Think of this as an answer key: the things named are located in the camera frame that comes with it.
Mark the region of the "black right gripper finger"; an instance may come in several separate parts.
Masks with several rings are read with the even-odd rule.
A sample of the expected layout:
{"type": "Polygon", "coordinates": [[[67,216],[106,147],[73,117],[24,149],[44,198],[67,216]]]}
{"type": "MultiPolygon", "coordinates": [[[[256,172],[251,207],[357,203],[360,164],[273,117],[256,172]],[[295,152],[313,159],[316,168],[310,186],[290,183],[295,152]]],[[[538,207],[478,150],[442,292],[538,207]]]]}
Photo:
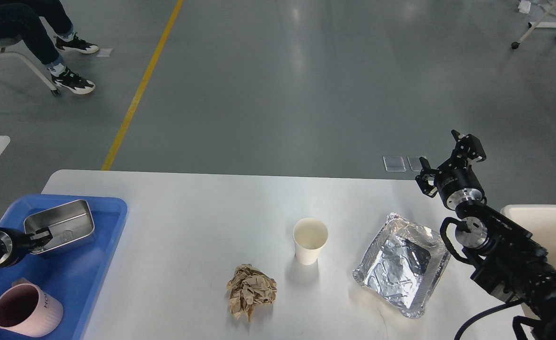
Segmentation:
{"type": "Polygon", "coordinates": [[[435,184],[430,183],[430,179],[435,179],[438,175],[438,169],[431,168],[429,161],[425,157],[420,157],[419,161],[421,170],[419,175],[415,177],[415,181],[425,196],[434,198],[438,193],[438,189],[435,184]]]}
{"type": "Polygon", "coordinates": [[[472,134],[461,134],[459,131],[451,130],[455,139],[455,147],[448,159],[449,170],[472,170],[472,165],[487,159],[487,154],[481,141],[472,134]]]}

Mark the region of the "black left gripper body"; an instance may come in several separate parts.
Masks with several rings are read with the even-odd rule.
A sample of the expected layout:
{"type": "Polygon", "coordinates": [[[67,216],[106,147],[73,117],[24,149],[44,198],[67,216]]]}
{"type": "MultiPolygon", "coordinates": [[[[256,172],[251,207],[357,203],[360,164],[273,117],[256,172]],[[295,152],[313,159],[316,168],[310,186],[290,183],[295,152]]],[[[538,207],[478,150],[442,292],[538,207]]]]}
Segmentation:
{"type": "Polygon", "coordinates": [[[0,258],[0,268],[19,263],[30,252],[30,234],[17,229],[0,228],[0,241],[4,250],[0,258]]]}

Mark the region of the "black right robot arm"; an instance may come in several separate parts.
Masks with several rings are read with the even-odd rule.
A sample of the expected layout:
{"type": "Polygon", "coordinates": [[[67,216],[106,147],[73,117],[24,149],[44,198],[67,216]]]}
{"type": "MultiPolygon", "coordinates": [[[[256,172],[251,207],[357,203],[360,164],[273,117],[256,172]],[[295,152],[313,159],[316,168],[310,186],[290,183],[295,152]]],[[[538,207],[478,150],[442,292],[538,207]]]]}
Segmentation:
{"type": "Polygon", "coordinates": [[[487,159],[481,141],[472,134],[452,130],[455,147],[450,157],[431,168],[420,157],[415,180],[423,194],[439,195],[444,207],[455,212],[440,226],[448,252],[463,264],[472,265],[470,277],[502,304],[468,319],[455,334],[476,321],[507,308],[526,304],[535,318],[518,315],[512,328],[518,340],[526,340],[523,327],[538,340],[556,340],[556,269],[548,263],[546,248],[533,241],[532,233],[487,205],[487,198],[472,164],[487,159]]]}

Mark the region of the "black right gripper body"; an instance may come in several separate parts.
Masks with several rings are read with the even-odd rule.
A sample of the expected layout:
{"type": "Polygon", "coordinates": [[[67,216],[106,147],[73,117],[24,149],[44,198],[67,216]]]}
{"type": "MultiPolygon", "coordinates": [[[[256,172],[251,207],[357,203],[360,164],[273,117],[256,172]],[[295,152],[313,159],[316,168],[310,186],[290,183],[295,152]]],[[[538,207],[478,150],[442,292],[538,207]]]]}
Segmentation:
{"type": "Polygon", "coordinates": [[[485,200],[485,191],[472,166],[442,170],[435,177],[434,185],[443,205],[451,211],[463,202],[485,200]]]}

